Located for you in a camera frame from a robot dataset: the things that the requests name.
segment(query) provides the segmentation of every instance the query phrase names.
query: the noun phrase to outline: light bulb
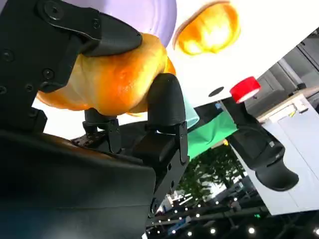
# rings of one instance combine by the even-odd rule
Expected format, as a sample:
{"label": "light bulb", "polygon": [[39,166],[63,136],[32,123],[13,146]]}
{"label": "light bulb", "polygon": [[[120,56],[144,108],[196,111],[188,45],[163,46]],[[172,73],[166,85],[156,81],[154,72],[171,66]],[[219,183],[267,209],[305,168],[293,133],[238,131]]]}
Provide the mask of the light bulb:
{"label": "light bulb", "polygon": [[255,233],[255,229],[254,229],[254,228],[249,228],[249,229],[248,229],[248,232],[249,232],[250,234],[254,234],[254,233]]}

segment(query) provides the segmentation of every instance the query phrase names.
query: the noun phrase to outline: golden brown bread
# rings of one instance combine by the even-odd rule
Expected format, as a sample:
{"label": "golden brown bread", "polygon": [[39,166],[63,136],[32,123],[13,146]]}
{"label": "golden brown bread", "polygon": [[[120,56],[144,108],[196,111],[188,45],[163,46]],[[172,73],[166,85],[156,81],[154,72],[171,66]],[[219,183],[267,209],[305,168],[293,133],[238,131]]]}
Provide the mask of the golden brown bread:
{"label": "golden brown bread", "polygon": [[66,87],[53,93],[39,92],[43,103],[73,111],[95,108],[103,115],[147,110],[146,95],[154,78],[175,73],[160,40],[143,34],[141,46],[130,52],[107,56],[79,55]]}
{"label": "golden brown bread", "polygon": [[201,8],[176,32],[173,45],[188,55],[218,53],[240,34],[236,9],[228,2],[213,2]]}

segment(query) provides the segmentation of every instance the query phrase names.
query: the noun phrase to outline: white table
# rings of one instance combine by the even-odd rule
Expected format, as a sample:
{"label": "white table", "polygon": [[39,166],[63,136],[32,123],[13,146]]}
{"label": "white table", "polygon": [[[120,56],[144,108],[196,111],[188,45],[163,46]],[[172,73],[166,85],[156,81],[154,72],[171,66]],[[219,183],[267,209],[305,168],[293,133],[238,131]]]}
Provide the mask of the white table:
{"label": "white table", "polygon": [[[176,28],[207,0],[177,0]],[[319,26],[318,0],[234,0],[242,32],[237,42],[219,54],[187,57],[172,49],[168,54],[177,70],[182,89],[195,106],[229,97],[229,89],[248,76],[258,78]],[[208,95],[218,87],[215,97]],[[45,132],[64,138],[84,133],[83,112],[57,110],[35,101],[34,107],[48,116]],[[145,120],[119,117],[120,123]]]}

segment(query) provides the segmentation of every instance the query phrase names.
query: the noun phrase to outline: black mount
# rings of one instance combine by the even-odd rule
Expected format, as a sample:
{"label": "black mount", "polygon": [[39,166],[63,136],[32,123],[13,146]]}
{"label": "black mount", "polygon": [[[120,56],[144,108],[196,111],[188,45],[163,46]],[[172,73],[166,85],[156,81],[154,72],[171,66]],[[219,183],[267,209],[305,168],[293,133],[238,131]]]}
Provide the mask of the black mount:
{"label": "black mount", "polygon": [[79,53],[119,54],[142,42],[122,21],[60,0],[8,0],[0,31],[0,127],[23,131],[43,131],[46,116],[31,107],[37,91],[66,86]]}
{"label": "black mount", "polygon": [[[153,217],[167,193],[177,187],[188,163],[187,125],[181,89],[172,74],[159,74],[149,93],[147,134],[130,156],[142,159],[156,173],[156,185],[149,217]],[[86,134],[72,140],[79,147],[103,153],[122,153],[119,123],[116,117],[103,116],[96,109],[85,111]]]}

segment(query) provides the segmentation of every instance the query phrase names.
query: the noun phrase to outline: purple plate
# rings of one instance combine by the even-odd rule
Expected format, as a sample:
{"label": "purple plate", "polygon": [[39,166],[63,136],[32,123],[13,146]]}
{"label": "purple plate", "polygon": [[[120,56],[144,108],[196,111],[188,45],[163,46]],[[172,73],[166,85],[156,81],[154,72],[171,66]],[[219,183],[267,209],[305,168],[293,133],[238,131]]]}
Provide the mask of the purple plate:
{"label": "purple plate", "polygon": [[150,33],[167,46],[175,29],[176,0],[64,0],[116,17],[140,32]]}

